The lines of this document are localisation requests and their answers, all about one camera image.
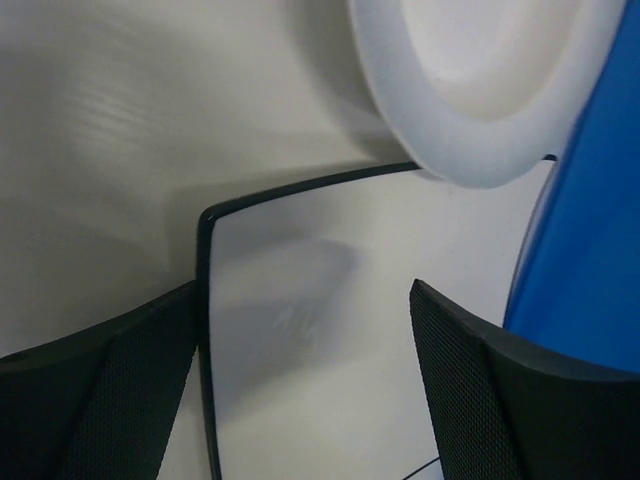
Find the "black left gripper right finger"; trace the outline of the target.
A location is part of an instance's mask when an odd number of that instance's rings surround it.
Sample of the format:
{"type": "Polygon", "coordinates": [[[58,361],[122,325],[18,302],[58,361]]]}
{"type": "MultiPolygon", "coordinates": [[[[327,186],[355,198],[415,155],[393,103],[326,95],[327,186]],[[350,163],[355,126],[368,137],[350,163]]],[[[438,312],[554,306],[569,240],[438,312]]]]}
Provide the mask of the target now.
{"type": "Polygon", "coordinates": [[[409,304],[444,478],[638,478],[637,374],[540,347],[422,280],[409,304]]]}

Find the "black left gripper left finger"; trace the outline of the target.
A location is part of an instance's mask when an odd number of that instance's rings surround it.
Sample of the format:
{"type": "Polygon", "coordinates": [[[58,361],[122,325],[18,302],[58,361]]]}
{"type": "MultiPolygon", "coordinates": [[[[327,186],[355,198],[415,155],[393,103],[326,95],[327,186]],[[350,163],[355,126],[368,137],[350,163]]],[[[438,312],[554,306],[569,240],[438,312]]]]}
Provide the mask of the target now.
{"type": "Polygon", "coordinates": [[[156,478],[195,349],[187,283],[2,358],[2,478],[156,478]]]}

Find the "white square black-rimmed plate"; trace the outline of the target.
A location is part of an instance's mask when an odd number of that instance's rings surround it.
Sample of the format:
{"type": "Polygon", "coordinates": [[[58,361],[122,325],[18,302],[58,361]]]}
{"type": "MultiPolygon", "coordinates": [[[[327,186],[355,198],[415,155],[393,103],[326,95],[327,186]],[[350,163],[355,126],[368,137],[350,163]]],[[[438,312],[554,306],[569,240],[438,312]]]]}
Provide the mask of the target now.
{"type": "Polygon", "coordinates": [[[551,169],[480,190],[399,164],[207,210],[197,282],[212,476],[440,478],[411,286],[501,324],[551,169]]]}

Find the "white round fluted bowl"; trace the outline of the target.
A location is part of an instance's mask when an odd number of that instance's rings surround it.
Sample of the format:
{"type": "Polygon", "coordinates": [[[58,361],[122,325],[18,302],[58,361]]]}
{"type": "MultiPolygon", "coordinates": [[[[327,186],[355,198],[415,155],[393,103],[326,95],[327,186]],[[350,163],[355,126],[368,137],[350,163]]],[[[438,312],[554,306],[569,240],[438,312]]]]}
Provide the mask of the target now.
{"type": "Polygon", "coordinates": [[[349,3],[386,125],[422,168],[493,188],[561,157],[604,67],[622,1],[349,3]]]}

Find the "blue plastic bin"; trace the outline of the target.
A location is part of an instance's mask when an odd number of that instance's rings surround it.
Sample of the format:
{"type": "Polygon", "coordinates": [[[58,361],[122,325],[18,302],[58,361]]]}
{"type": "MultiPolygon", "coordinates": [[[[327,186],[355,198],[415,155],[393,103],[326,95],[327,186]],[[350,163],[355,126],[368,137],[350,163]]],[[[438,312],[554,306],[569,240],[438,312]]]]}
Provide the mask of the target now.
{"type": "Polygon", "coordinates": [[[639,369],[639,4],[627,3],[558,162],[504,326],[592,363],[639,369]]]}

